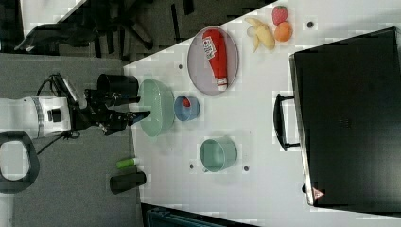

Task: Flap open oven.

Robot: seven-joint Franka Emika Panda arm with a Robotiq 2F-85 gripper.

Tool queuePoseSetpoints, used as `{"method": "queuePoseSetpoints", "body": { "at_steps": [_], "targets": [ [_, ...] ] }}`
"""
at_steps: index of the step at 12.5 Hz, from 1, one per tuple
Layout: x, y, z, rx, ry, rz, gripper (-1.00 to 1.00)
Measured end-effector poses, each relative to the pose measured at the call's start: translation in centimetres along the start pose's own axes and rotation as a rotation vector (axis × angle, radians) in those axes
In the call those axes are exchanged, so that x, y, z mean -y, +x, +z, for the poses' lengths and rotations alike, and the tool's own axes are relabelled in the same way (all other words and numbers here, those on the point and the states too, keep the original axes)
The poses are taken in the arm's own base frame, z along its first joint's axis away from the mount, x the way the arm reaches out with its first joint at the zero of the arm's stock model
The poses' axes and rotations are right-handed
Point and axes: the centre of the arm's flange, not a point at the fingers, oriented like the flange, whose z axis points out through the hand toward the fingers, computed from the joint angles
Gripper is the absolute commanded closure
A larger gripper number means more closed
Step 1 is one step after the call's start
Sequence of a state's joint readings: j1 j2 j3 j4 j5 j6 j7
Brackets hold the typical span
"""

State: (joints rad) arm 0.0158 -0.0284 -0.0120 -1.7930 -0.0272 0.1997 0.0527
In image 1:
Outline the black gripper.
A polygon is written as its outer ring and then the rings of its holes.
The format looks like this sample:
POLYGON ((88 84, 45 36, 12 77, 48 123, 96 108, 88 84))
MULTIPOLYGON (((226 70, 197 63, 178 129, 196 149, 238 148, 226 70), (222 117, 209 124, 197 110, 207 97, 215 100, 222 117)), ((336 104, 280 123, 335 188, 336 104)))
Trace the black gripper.
POLYGON ((103 134, 108 136, 140 122, 150 115, 150 111, 123 113, 111 110, 112 106, 138 103, 141 99, 140 96, 127 97, 116 92, 86 89, 84 97, 85 108, 80 108, 78 105, 72 108, 71 126, 73 131, 98 126, 103 134))

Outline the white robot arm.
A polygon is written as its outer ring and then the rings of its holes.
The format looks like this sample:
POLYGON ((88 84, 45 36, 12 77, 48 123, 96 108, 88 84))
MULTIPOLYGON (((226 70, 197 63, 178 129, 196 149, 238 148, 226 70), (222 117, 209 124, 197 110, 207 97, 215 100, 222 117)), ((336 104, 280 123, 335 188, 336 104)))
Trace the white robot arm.
POLYGON ((70 94, 2 98, 1 132, 23 131, 36 139, 97 126, 104 135, 111 135, 150 116, 150 111, 122 113, 111 110, 112 106, 138 102, 139 96, 87 89, 84 97, 84 108, 70 94))

